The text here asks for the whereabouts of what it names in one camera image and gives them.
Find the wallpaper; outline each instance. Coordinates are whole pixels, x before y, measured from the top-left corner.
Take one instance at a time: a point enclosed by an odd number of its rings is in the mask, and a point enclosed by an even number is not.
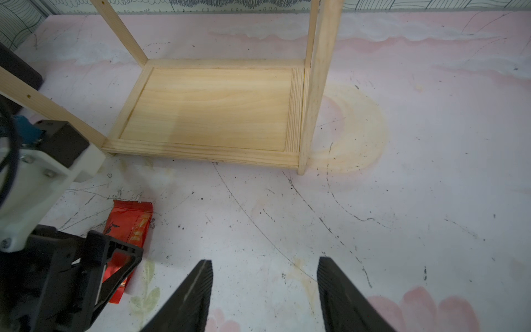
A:
[[[90,0],[46,2],[56,14],[94,14]],[[306,12],[307,0],[110,0],[118,13]],[[525,10],[531,0],[345,0],[345,11]],[[33,33],[44,17],[28,0],[0,0],[0,42],[11,50]]]
[[[27,0],[0,0],[0,42],[15,50],[43,20]]]
[[[63,14],[95,13],[90,0],[50,0]],[[110,0],[120,13],[304,12],[305,0]],[[346,11],[521,10],[531,0],[345,0]]]

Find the screw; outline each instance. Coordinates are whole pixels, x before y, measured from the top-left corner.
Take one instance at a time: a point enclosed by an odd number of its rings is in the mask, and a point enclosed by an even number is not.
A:
[[[22,155],[22,156],[20,156],[20,160],[22,160],[26,164],[31,164],[31,163],[33,163],[35,161],[35,158],[33,158],[32,156],[29,156],[29,155]]]
[[[11,247],[11,238],[8,237],[6,239],[3,239],[2,242],[0,243],[0,248],[2,249],[7,249]]]
[[[55,176],[57,175],[57,173],[55,173],[55,172],[54,172],[53,170],[51,170],[51,169],[45,169],[44,172],[43,172],[43,174],[44,174],[45,176],[50,177],[50,178],[53,178],[53,177],[55,177]]]

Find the red snack package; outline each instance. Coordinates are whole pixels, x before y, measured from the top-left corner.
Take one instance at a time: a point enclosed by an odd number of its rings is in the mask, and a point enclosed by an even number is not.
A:
[[[117,240],[144,246],[145,236],[153,215],[153,204],[150,202],[129,202],[114,200],[114,208],[109,214],[104,234]],[[114,272],[127,262],[128,256],[115,253],[105,270],[103,281],[107,280]],[[125,287],[133,276],[131,273],[116,290],[109,303],[120,303]]]

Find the shelf bottom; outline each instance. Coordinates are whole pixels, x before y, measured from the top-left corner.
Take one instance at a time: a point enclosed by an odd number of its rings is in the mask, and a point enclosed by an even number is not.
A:
[[[148,61],[103,150],[297,168],[302,62],[237,62]]]

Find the wooden frame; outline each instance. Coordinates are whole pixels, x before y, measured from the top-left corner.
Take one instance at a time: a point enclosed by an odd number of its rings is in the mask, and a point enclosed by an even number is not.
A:
[[[142,72],[105,137],[0,69],[0,93],[69,121],[103,151],[304,174],[343,0],[312,0],[305,59],[148,59],[107,0],[91,0]]]

